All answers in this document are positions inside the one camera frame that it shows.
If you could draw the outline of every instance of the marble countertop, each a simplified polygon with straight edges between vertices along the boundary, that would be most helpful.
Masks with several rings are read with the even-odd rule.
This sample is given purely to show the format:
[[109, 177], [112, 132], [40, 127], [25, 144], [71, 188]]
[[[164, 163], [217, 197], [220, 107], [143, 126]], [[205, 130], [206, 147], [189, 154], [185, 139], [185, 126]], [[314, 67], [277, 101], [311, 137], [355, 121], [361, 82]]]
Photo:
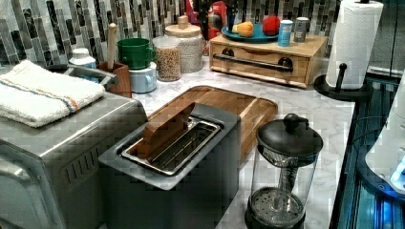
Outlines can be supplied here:
[[[309, 120], [310, 127], [324, 140], [316, 164], [307, 202], [305, 228], [329, 228], [336, 190], [342, 169], [347, 139], [352, 122], [354, 103], [342, 102], [322, 96], [311, 86], [306, 90], [211, 72], [208, 59], [197, 73], [183, 74], [175, 82], [160, 82], [149, 94], [133, 94], [149, 115], [188, 89], [207, 85], [242, 94], [267, 98], [279, 106], [277, 118], [296, 113]], [[253, 176], [253, 151], [241, 165], [240, 185], [236, 197], [227, 209], [217, 229], [245, 229], [245, 208], [250, 196]]]

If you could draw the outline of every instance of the mosaic tile backsplash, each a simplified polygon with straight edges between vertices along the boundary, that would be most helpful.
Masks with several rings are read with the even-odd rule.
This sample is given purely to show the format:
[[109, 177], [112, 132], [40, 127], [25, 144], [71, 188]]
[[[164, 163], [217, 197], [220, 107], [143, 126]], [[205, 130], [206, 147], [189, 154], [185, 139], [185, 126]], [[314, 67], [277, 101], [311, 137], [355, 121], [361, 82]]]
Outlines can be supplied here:
[[[107, 58], [107, 28], [118, 25], [117, 40], [151, 39], [184, 14], [184, 0], [1, 0], [0, 63], [23, 59], [42, 66], [66, 64], [72, 50], [87, 48], [98, 62]], [[330, 35], [339, 0], [240, 0], [237, 20], [259, 22], [276, 13], [306, 16], [309, 33]]]

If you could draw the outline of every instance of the green mug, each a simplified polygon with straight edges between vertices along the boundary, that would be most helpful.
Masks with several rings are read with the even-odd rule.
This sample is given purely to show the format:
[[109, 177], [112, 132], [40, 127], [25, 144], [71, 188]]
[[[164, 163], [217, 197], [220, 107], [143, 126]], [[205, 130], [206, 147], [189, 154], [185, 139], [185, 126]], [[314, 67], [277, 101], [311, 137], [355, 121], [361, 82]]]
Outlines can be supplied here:
[[119, 61], [131, 70], [146, 69], [156, 57], [147, 39], [127, 38], [118, 41], [117, 45]]

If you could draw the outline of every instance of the paper towel holder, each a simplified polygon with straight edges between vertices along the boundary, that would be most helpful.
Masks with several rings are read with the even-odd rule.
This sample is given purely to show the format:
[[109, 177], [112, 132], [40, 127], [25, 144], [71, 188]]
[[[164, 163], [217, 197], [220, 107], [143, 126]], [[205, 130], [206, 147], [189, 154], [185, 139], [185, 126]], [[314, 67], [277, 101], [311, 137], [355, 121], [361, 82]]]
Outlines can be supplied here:
[[348, 65], [342, 63], [339, 65], [339, 75], [337, 76], [336, 87], [331, 87], [326, 81], [326, 75], [323, 74], [316, 78], [313, 88], [320, 94], [341, 101], [364, 101], [369, 100], [373, 93], [371, 85], [364, 84], [361, 88], [355, 90], [342, 89], [343, 77]]

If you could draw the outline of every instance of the striped towel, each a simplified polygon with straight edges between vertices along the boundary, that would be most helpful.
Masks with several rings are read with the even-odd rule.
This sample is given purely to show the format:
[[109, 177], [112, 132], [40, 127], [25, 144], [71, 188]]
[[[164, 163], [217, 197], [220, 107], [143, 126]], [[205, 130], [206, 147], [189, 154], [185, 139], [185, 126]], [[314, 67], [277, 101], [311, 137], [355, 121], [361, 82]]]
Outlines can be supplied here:
[[77, 112], [104, 92], [99, 84], [51, 73], [24, 60], [0, 75], [0, 115], [40, 127]]

